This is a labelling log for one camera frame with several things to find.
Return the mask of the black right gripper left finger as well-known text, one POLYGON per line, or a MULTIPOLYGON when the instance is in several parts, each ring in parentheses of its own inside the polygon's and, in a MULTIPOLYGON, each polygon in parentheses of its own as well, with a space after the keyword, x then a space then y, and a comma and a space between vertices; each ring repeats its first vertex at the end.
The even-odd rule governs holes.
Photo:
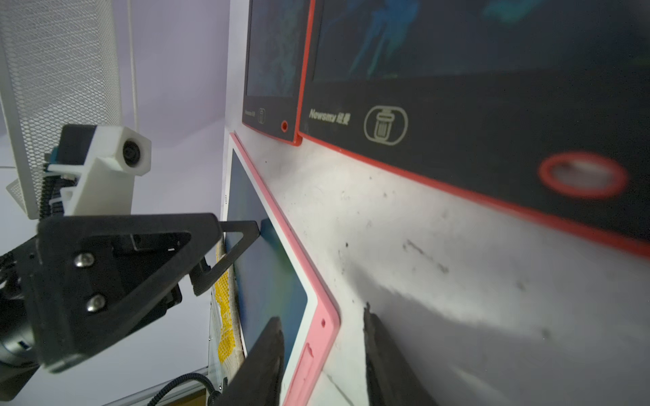
POLYGON ((235 378, 215 400, 216 405, 280 405, 284 375, 284 333, 272 317, 235 378))

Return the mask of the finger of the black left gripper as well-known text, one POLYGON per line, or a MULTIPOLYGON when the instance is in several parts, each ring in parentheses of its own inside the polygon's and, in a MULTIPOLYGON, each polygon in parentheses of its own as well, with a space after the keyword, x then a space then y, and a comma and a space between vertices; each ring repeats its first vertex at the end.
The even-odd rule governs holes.
POLYGON ((59 373, 129 336, 185 276, 200 296, 223 237, 213 213, 48 218, 37 226, 35 340, 59 373))
POLYGON ((205 259, 194 266, 190 273, 191 284, 195 296, 201 296, 210 289, 218 279, 235 264, 242 254, 244 254, 260 236, 260 228, 256 221, 216 221, 211 227, 215 235, 215 245, 217 245, 229 233, 240 234, 237 243, 220 257, 213 267, 209 267, 205 259))

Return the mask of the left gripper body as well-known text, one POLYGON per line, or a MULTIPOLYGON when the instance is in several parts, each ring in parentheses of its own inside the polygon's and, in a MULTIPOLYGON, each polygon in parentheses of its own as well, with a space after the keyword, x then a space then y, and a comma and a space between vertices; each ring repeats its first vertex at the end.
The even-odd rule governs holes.
POLYGON ((52 373, 98 355, 182 301, 178 284, 142 285, 179 244, 140 248, 91 238, 79 250, 36 238, 1 258, 1 399, 13 400, 39 368, 52 373))

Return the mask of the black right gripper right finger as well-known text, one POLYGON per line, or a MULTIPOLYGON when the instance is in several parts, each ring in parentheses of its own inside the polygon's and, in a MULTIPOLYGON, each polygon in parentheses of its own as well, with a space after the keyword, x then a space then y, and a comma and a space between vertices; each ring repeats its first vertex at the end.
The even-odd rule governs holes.
POLYGON ((369 404, 423 405, 420 382, 370 304, 364 309, 363 321, 369 404))

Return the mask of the yellow knit glove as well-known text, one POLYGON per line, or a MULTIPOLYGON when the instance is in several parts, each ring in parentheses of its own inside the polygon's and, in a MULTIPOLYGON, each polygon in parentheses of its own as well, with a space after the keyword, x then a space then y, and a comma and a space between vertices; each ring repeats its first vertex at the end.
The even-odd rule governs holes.
POLYGON ((231 382, 245 361, 235 269, 231 266, 213 285, 208 337, 208 375, 216 383, 231 382))

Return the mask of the pink writing tablet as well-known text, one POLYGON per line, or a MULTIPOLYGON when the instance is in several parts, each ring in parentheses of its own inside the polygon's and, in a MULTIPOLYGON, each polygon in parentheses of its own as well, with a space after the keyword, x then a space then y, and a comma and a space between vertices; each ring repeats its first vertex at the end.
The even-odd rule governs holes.
POLYGON ((252 221, 258 229, 233 268, 243 346, 252 352, 267 322, 279 318, 284 333, 279 402, 306 405, 340 330, 340 316, 235 133, 227 137, 227 156, 224 219, 252 221))

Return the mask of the red writing tablet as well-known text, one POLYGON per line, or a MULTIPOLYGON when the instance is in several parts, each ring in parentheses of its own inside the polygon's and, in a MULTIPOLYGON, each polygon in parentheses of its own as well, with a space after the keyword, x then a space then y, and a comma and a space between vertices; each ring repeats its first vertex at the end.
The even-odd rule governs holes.
POLYGON ((242 123, 289 145, 301 145, 298 113, 308 0, 249 3, 242 123))
POLYGON ((316 1, 299 132, 649 254, 646 1, 316 1))

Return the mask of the white mesh wall shelf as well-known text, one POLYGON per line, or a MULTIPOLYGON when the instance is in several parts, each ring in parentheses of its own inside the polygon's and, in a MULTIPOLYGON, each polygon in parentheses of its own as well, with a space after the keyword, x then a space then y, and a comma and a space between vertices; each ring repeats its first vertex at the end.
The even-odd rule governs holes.
POLYGON ((3 1, 1 105, 18 174, 8 192, 37 219, 64 125, 123 123, 112 2, 3 1))

